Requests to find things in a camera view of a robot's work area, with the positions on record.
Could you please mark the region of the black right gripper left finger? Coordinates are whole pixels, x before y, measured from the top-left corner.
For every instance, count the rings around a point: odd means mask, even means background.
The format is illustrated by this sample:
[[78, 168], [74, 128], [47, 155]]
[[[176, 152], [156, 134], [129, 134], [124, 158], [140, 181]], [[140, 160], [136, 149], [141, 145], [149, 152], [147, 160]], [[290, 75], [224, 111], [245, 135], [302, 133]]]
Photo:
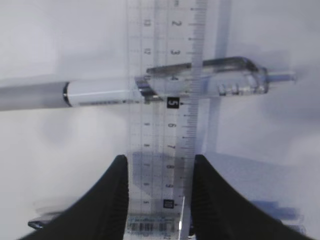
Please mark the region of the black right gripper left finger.
[[128, 160], [115, 157], [75, 204], [25, 240], [122, 240], [129, 207]]

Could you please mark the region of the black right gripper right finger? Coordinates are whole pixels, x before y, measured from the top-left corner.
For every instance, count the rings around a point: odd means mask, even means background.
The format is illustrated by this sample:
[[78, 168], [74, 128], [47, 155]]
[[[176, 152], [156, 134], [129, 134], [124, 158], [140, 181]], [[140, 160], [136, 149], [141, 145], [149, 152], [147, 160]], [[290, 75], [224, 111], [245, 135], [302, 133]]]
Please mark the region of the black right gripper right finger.
[[249, 201], [238, 193], [204, 155], [196, 155], [193, 170], [191, 220], [197, 240], [307, 240], [292, 207], [275, 201]]

